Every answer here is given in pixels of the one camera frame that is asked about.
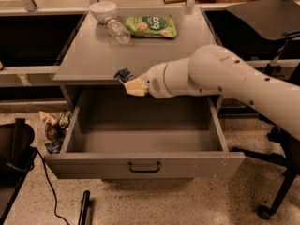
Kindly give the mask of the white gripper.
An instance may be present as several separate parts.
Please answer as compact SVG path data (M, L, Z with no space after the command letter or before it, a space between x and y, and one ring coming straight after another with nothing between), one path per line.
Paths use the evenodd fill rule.
M171 98L173 95L168 91L165 84L166 63L160 63L151 67L146 73L145 78L135 78L124 83L129 95L144 97L149 93L154 98Z

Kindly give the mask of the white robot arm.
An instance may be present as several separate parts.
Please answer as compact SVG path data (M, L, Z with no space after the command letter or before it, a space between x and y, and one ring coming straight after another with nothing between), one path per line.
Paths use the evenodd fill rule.
M205 45L188 58L155 65L126 82L125 88L139 97L234 98L300 139L300 86L265 75L218 45Z

